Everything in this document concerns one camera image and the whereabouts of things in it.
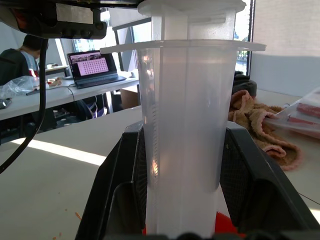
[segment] laptop screen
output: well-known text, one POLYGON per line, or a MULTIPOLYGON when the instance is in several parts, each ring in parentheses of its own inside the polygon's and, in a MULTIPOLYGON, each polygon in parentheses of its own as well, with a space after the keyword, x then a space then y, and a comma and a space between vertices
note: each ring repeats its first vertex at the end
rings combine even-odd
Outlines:
POLYGON ((68 61, 74 78, 105 75, 116 70, 112 55, 101 55, 100 51, 70 53, 68 61))

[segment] black hair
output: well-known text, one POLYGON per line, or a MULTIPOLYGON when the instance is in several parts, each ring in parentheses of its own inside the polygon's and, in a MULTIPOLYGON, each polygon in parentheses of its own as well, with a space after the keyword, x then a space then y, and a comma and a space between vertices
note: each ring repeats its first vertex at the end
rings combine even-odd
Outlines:
POLYGON ((38 51, 41 49, 41 44, 42 44, 43 39, 41 37, 37 37, 37 36, 32 36, 27 34, 24 37, 24 41, 23 41, 23 46, 34 50, 34 51, 38 51))

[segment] laptop keyboard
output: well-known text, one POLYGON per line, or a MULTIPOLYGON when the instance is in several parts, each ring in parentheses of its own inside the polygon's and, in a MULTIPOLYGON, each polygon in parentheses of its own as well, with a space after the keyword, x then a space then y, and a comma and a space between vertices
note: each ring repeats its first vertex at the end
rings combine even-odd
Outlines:
POLYGON ((126 78, 123 76, 119 76, 118 74, 112 74, 109 76, 81 79, 81 80, 78 80, 75 84, 78 88, 88 88, 88 87, 109 84, 109 83, 123 81, 123 80, 126 80, 126 78))

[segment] transparent plastic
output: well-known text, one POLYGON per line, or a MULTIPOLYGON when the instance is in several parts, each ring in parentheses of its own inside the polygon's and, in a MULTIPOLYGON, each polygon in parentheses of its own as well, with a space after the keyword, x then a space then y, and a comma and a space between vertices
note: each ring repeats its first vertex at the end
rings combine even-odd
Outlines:
POLYGON ((16 96, 25 96, 39 86, 39 78, 33 76, 21 76, 7 82, 0 90, 0 98, 14 98, 16 96))
POLYGON ((320 139, 320 87, 263 122, 320 139))
POLYGON ((147 157, 148 234, 214 232, 223 144, 239 48, 231 40, 167 40, 137 49, 147 157))
POLYGON ((152 18, 152 40, 232 40, 241 0, 145 0, 140 14, 152 18))

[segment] desk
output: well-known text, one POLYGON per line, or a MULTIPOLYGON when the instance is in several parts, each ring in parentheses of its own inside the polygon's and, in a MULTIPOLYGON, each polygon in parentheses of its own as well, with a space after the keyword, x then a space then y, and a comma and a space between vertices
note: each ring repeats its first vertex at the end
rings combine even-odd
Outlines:
POLYGON ((69 66, 54 66, 51 68, 47 68, 45 70, 45 75, 52 75, 52 74, 59 74, 59 73, 64 73, 64 75, 67 77, 68 74, 68 67, 69 66))
MULTIPOLYGON (((298 99, 258 91, 257 99, 266 104, 283 105, 298 99)), ((97 119, 40 133, 21 156, 0 175, 0 226, 6 240, 74 239, 79 226, 75 212, 83 214, 99 165, 118 142, 126 126, 142 119, 140 107, 126 109, 97 119)), ((22 140, 0 146, 0 164, 22 140)), ((297 135, 290 141, 300 143, 305 163, 286 172, 293 186, 320 221, 318 155, 313 139, 297 135)))
MULTIPOLYGON (((112 82, 99 86, 92 86, 82 89, 77 89, 73 80, 62 80, 64 87, 55 87, 46 91, 46 108, 53 108, 55 106, 71 103, 74 100, 93 97, 106 92, 114 91, 117 89, 127 88, 139 84, 139 79, 128 78, 127 80, 112 82), (73 92, 74 98, 71 92, 66 88, 70 86, 70 90, 73 92)), ((39 94, 33 94, 30 96, 17 96, 12 99, 11 105, 0 110, 0 120, 9 119, 24 114, 33 113, 39 110, 39 94)))

